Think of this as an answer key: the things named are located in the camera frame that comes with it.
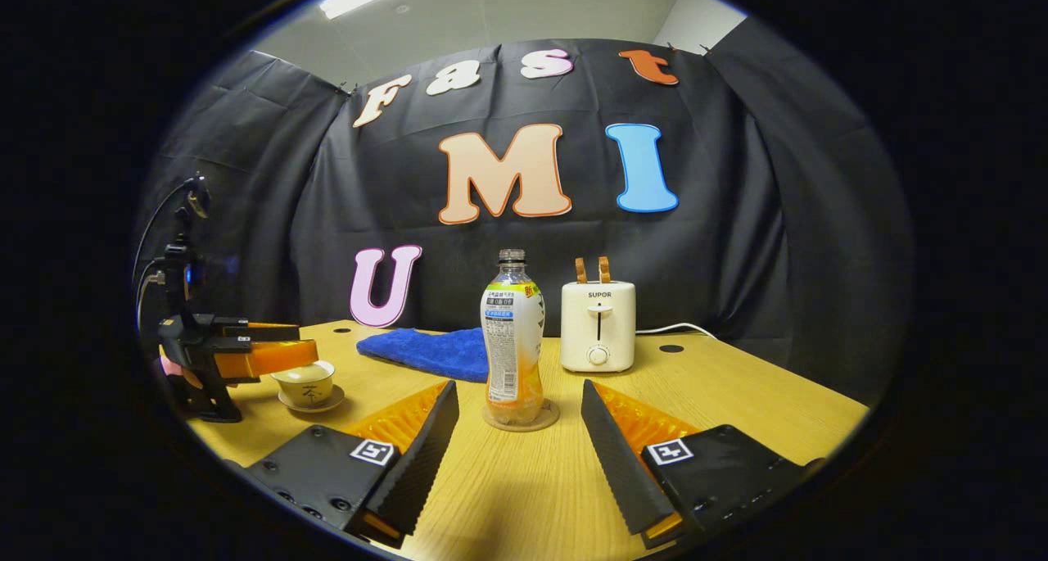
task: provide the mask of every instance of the ceiling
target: ceiling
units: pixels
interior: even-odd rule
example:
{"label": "ceiling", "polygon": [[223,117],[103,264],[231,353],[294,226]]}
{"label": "ceiling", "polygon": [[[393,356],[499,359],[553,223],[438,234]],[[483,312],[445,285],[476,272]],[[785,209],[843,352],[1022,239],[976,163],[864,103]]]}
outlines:
{"label": "ceiling", "polygon": [[578,38],[652,43],[676,1],[377,0],[333,20],[311,2],[254,48],[351,88],[394,77],[417,62],[496,43]]}

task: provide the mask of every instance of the wall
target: wall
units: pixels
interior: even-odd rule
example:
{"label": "wall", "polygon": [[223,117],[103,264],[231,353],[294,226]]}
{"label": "wall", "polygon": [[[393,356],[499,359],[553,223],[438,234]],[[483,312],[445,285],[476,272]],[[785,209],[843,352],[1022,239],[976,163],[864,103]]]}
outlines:
{"label": "wall", "polygon": [[745,19],[745,13],[720,0],[677,0],[653,43],[704,55]]}

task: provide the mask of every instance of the toaster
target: toaster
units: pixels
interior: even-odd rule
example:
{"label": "toaster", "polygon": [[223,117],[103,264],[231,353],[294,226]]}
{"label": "toaster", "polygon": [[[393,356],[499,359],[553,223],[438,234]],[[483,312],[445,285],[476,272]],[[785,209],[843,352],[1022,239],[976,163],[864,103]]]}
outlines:
{"label": "toaster", "polygon": [[561,287],[561,366],[577,372],[616,372],[633,366],[636,309],[633,283],[573,282]]}

